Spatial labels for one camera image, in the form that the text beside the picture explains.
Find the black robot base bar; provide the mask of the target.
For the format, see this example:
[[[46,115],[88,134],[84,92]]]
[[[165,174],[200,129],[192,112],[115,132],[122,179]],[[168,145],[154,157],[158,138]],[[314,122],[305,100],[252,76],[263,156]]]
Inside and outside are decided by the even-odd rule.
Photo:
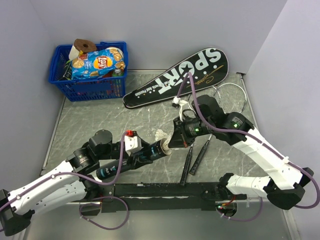
[[[245,194],[233,195],[218,182],[116,183],[100,186],[94,197],[118,197],[130,211],[188,210],[214,211],[216,203],[246,200]]]

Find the black shuttlecock tube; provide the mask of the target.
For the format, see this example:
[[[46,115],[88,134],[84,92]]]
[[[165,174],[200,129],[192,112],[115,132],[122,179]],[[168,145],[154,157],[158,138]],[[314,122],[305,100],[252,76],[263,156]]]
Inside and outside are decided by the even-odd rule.
[[[123,157],[120,167],[120,173],[136,170],[145,165],[152,164],[155,160],[166,157],[172,153],[171,149],[164,148],[165,139],[158,140],[153,144],[145,144],[143,148],[130,156]],[[106,180],[114,177],[119,169],[120,160],[114,160],[106,163],[98,170],[96,170],[96,176],[99,180]]]

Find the black SPORT racket bag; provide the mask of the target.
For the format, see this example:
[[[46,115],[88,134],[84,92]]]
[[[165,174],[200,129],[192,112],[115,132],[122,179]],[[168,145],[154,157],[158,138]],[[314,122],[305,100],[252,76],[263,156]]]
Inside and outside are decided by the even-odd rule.
[[[204,48],[176,63],[136,90],[127,93],[122,102],[127,109],[137,109],[171,100],[177,96],[188,73],[192,74],[197,92],[215,86],[228,75],[227,55],[215,47]]]

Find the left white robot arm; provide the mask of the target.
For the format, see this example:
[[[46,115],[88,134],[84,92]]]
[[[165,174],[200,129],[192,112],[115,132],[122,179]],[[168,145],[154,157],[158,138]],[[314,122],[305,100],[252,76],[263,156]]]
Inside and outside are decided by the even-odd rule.
[[[1,232],[14,236],[37,214],[95,200],[101,186],[112,186],[121,173],[151,164],[161,149],[161,141],[148,143],[136,131],[126,131],[116,143],[110,131],[97,131],[50,172],[16,190],[0,191]]]

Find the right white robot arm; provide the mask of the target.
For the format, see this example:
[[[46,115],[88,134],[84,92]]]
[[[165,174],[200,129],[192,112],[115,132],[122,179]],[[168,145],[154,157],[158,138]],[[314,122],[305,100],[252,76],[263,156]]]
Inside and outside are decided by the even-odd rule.
[[[213,135],[243,152],[267,174],[265,177],[225,174],[218,187],[223,199],[246,195],[266,198],[283,210],[297,207],[305,194],[305,185],[311,181],[310,168],[295,168],[246,117],[238,112],[225,113],[214,97],[201,95],[191,104],[175,97],[172,106],[179,108],[179,116],[173,120],[170,149],[187,148],[196,137]]]

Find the white shuttlecock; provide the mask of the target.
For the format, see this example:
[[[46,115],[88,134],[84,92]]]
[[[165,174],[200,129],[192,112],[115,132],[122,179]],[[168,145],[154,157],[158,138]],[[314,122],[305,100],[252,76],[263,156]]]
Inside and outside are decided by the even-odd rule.
[[[171,155],[173,152],[173,150],[169,148],[169,142],[170,140],[168,138],[163,138],[161,140],[161,148],[167,156]]]
[[[155,140],[156,141],[159,141],[161,139],[169,139],[170,140],[171,137],[172,137],[172,134],[171,133],[166,133],[161,129],[157,129],[155,131],[155,135],[154,136],[155,136]]]

